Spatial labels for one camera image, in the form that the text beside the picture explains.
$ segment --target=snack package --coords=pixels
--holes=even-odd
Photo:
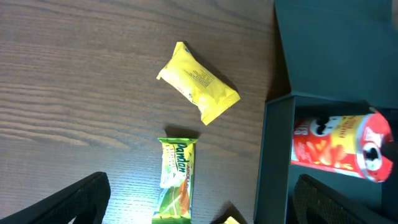
[[[177,42],[173,57],[157,76],[160,78],[198,106],[205,125],[241,99],[235,90],[200,65],[183,42]]]
[[[192,215],[193,144],[197,139],[159,138],[162,143],[160,196],[152,224],[190,223]]]
[[[383,145],[392,141],[380,113],[305,118],[294,125],[291,164],[384,182],[394,161]]]
[[[234,218],[229,217],[223,224],[239,224]]]

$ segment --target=mascot face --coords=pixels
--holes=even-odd
[[[380,149],[373,142],[368,142],[363,147],[366,168],[370,171],[379,170],[382,165]]]
[[[331,116],[329,118],[315,119],[311,122],[311,133],[318,137],[330,134],[340,123],[341,116]]]

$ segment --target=wood grain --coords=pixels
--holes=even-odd
[[[192,223],[228,202],[252,223],[273,38],[272,1],[1,1],[0,218],[100,170],[104,223],[150,223],[175,125],[201,133]],[[155,79],[179,40],[241,95],[208,126]]]

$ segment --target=can label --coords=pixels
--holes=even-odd
[[[392,162],[380,148],[391,136],[379,113],[306,119],[295,123],[292,164],[383,181]]]

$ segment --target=yellow packet corner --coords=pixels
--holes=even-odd
[[[160,78],[198,106],[205,125],[241,99],[235,90],[200,65],[183,42],[177,42],[173,57],[156,77]]]
[[[239,224],[234,218],[229,217],[223,224]]]

